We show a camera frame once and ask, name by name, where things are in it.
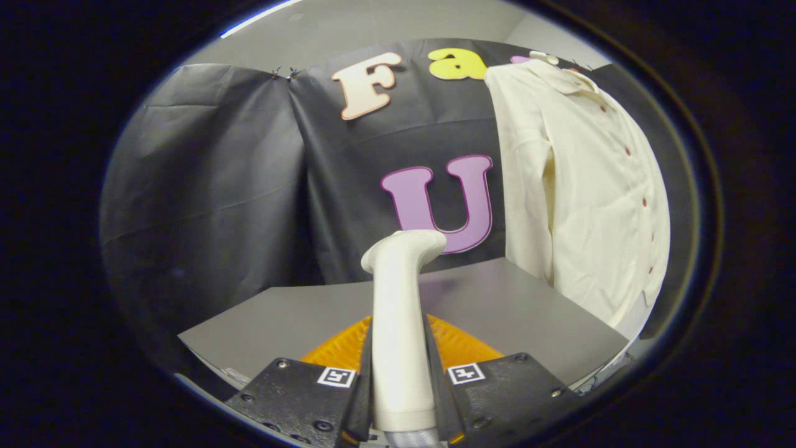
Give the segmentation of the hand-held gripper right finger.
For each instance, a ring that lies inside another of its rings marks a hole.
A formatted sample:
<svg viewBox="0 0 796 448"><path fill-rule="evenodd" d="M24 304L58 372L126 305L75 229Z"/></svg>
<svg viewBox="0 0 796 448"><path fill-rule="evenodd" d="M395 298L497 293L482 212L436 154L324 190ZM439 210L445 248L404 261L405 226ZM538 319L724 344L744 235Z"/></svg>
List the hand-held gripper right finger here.
<svg viewBox="0 0 796 448"><path fill-rule="evenodd" d="M581 396L526 352L501 355L426 315L440 433L451 446L533 446L565 427Z"/></svg>

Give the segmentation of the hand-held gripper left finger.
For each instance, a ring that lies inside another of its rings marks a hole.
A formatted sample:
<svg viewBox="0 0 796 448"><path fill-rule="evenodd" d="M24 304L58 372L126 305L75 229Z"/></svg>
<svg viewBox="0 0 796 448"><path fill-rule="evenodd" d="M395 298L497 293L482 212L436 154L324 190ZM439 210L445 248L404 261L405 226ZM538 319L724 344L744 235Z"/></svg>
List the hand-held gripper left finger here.
<svg viewBox="0 0 796 448"><path fill-rule="evenodd" d="M371 426L371 318L323 343L307 362L278 357L225 401L292 447L358 447Z"/></svg>

